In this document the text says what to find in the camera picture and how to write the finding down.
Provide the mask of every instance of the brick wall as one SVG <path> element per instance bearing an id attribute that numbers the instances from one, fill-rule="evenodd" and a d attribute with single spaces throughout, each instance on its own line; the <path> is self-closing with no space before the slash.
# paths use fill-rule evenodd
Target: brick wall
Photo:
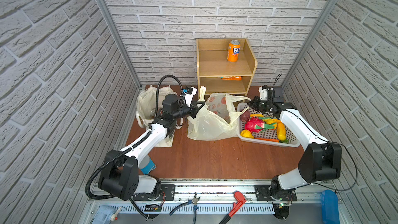
<path id="1" fill-rule="evenodd" d="M 107 3 L 143 84 L 155 83 L 168 73 L 184 83 L 196 84 L 195 38 L 246 37 L 258 58 L 253 85 L 264 85 L 273 82 L 278 73 L 287 73 L 326 1 L 107 0 Z"/>
<path id="2" fill-rule="evenodd" d="M 306 120 L 345 144 L 359 176 L 340 192 L 356 223 L 398 221 L 398 0 L 339 0 L 285 89 Z M 343 152 L 338 188 L 355 170 Z"/>
<path id="3" fill-rule="evenodd" d="M 0 0 L 0 223 L 77 223 L 135 92 L 94 0 Z"/>

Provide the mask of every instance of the diagonal cutting pliers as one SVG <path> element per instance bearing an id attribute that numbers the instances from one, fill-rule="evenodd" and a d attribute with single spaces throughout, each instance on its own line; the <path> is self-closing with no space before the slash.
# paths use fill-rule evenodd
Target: diagonal cutting pliers
<path id="1" fill-rule="evenodd" d="M 192 224 L 195 224 L 195 222 L 196 222 L 196 211 L 197 211 L 197 209 L 198 209 L 198 207 L 196 206 L 196 204 L 198 203 L 198 201 L 199 201 L 199 199 L 200 199 L 200 197 L 199 197 L 199 198 L 196 198 L 196 195 L 197 195 L 197 194 L 195 194 L 195 195 L 193 196 L 193 199 L 192 199 L 192 200 L 188 200 L 187 202 L 184 202 L 184 203 L 178 205 L 177 207 L 175 207 L 175 208 L 170 212 L 170 215 L 174 214 L 174 212 L 176 212 L 177 209 L 179 209 L 179 208 L 181 208 L 181 207 L 184 207 L 184 206 L 187 206 L 187 205 L 189 205 L 189 204 L 192 203 L 192 204 L 193 204 L 193 222 L 192 222 Z"/>

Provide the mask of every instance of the dragon fruit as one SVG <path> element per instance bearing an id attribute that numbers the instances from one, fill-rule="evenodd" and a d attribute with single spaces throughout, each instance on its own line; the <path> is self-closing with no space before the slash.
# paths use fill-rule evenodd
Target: dragon fruit
<path id="1" fill-rule="evenodd" d="M 262 119 L 258 117 L 254 117 L 249 119 L 248 122 L 245 124 L 245 129 L 250 131 L 251 133 L 259 133 L 265 130 L 274 129 L 274 126 L 266 124 Z"/>

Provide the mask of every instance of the plastic basket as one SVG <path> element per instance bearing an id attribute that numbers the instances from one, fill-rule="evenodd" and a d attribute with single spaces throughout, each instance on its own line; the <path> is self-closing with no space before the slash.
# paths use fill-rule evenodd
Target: plastic basket
<path id="1" fill-rule="evenodd" d="M 239 103 L 238 104 L 238 109 L 237 111 L 242 111 L 243 109 L 245 109 L 246 107 L 248 107 L 247 103 Z M 250 114 L 257 114 L 257 113 L 261 113 L 259 111 L 254 110 L 253 108 L 249 108 L 248 111 L 250 112 Z M 268 116 L 273 116 L 272 113 L 267 112 Z M 253 142 L 253 143 L 259 143 L 259 144 L 269 144 L 272 146 L 281 146 L 281 147 L 299 147 L 300 146 L 300 142 L 297 140 L 296 136 L 292 133 L 292 131 L 290 131 L 290 129 L 288 127 L 286 127 L 286 138 L 289 140 L 288 143 L 277 143 L 277 142 L 271 142 L 271 141 L 266 141 L 266 140 L 261 140 L 261 139 L 254 139 L 254 138 L 244 138 L 240 135 L 240 133 L 242 132 L 242 130 L 245 129 L 245 122 L 242 122 L 239 118 L 239 131 L 238 131 L 238 137 L 240 138 L 240 140 L 242 141 L 247 141 L 247 142 Z M 253 136 L 255 138 L 273 138 L 273 139 L 278 139 L 278 136 L 276 135 L 276 130 L 266 130 L 262 133 L 253 133 Z"/>

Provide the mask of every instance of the toy vegetable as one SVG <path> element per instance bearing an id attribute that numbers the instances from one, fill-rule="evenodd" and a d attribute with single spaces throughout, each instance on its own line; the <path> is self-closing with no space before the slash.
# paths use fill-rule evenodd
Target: toy vegetable
<path id="1" fill-rule="evenodd" d="M 279 142 L 277 139 L 273 138 L 255 138 L 249 130 L 243 130 L 240 135 L 244 138 L 254 138 L 254 139 L 260 139 L 260 140 L 265 140 L 265 141 L 271 141 L 271 142 Z"/>
<path id="2" fill-rule="evenodd" d="M 286 129 L 285 129 L 285 125 L 282 122 L 277 122 L 276 134 L 277 134 L 278 139 L 280 141 L 285 141 L 285 139 L 286 139 Z"/>
<path id="3" fill-rule="evenodd" d="M 271 129 L 271 130 L 275 130 L 276 129 L 276 124 L 277 124 L 277 122 L 275 121 L 275 120 L 273 120 L 273 119 L 267 119 L 267 120 L 265 120 L 265 122 L 266 122 L 266 124 L 269 124 L 269 125 L 271 125 L 271 126 L 274 126 L 274 128 L 273 129 Z"/>
<path id="4" fill-rule="evenodd" d="M 264 115 L 262 115 L 262 114 L 260 114 L 260 113 L 256 113 L 256 114 L 250 114 L 250 117 L 252 118 L 252 117 L 263 117 L 264 118 Z"/>
<path id="5" fill-rule="evenodd" d="M 249 130 L 243 130 L 240 135 L 244 138 L 254 138 Z"/>
<path id="6" fill-rule="evenodd" d="M 263 120 L 261 120 L 258 117 L 249 119 L 249 121 L 246 122 L 245 124 L 245 129 L 249 130 L 251 133 L 253 132 L 259 133 L 273 128 L 274 126 L 266 124 Z"/>

